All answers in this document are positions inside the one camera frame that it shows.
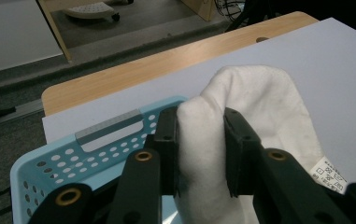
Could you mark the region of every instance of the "cart wheel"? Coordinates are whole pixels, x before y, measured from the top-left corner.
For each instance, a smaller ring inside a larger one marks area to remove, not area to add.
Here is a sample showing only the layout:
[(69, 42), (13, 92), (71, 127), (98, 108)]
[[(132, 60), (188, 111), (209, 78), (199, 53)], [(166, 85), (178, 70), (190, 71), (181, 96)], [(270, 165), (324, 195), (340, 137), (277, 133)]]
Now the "cart wheel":
[(120, 20), (120, 14), (116, 13), (116, 14), (112, 15), (111, 19), (113, 19), (113, 21), (119, 21)]

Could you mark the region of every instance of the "wooden table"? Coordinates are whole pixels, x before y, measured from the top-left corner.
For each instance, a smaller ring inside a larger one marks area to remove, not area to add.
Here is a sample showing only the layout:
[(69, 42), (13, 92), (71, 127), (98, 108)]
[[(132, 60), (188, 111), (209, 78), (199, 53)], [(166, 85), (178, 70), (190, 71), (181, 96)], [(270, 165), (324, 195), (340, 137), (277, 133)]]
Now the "wooden table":
[(139, 83), (221, 56), (317, 22), (302, 12), (263, 21), (232, 32), (216, 35), (136, 61), (51, 86), (43, 92), (46, 116), (121, 91)]

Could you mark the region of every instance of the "screw hole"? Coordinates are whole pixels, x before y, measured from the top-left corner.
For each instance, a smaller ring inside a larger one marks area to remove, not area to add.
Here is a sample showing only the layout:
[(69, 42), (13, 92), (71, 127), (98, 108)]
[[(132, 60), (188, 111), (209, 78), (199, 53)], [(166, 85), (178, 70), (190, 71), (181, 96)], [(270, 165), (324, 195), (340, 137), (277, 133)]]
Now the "screw hole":
[(276, 160), (276, 161), (285, 161), (286, 160), (286, 156), (279, 151), (268, 152), (268, 157), (270, 157), (271, 159)]
[(81, 191), (76, 188), (66, 189), (62, 191), (55, 199), (56, 204), (67, 206), (75, 203), (81, 197)]
[(135, 158), (137, 161), (149, 161), (151, 159), (152, 155), (151, 153), (147, 151), (142, 151), (139, 153), (136, 153)]

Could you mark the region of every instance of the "gray floor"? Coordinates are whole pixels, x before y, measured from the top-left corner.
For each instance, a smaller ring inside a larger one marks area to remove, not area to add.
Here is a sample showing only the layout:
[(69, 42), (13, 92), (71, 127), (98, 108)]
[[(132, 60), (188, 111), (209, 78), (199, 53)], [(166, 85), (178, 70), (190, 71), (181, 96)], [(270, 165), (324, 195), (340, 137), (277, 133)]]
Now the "gray floor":
[[(216, 13), (211, 22), (203, 21), (179, 0), (112, 6), (120, 12), (119, 22), (81, 21), (53, 13), (73, 61), (58, 56), (0, 71), (0, 108), (38, 100), (51, 85), (221, 34), (229, 24)], [(46, 144), (43, 117), (40, 111), (0, 124), (0, 190), (9, 186), (9, 170), (16, 159)], [(0, 209), (9, 205), (9, 197), (1, 196)], [(11, 220), (11, 213), (0, 216), (0, 223)]]

